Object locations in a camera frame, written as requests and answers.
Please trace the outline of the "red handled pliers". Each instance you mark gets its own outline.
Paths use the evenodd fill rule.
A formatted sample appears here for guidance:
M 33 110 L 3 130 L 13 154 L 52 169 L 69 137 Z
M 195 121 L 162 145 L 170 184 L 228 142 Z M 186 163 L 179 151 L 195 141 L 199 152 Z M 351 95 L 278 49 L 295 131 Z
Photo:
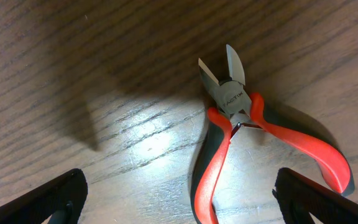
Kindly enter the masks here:
M 262 129 L 310 156 L 333 191 L 342 196 L 352 194 L 355 190 L 352 170 L 335 143 L 274 110 L 260 93 L 247 94 L 246 75 L 239 55 L 230 45 L 226 45 L 226 55 L 229 76 L 223 81 L 219 81 L 202 60 L 198 61 L 201 81 L 216 106 L 207 110 L 206 143 L 192 174 L 190 200 L 196 222 L 218 222 L 213 195 L 231 139 L 241 126 Z

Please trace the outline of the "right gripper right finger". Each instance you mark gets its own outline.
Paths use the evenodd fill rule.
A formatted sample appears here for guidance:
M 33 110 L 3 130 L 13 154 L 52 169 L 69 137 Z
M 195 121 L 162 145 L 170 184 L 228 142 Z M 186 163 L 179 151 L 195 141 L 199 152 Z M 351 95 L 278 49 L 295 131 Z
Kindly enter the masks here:
M 287 167 L 281 168 L 273 196 L 286 224 L 358 223 L 358 204 Z

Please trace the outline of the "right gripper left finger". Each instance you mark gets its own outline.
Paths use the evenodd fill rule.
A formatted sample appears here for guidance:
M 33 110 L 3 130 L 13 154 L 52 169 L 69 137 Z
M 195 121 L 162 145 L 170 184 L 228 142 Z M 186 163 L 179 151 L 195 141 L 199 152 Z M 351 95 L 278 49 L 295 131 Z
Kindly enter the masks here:
M 0 207 L 0 223 L 77 224 L 88 195 L 81 169 L 72 169 Z

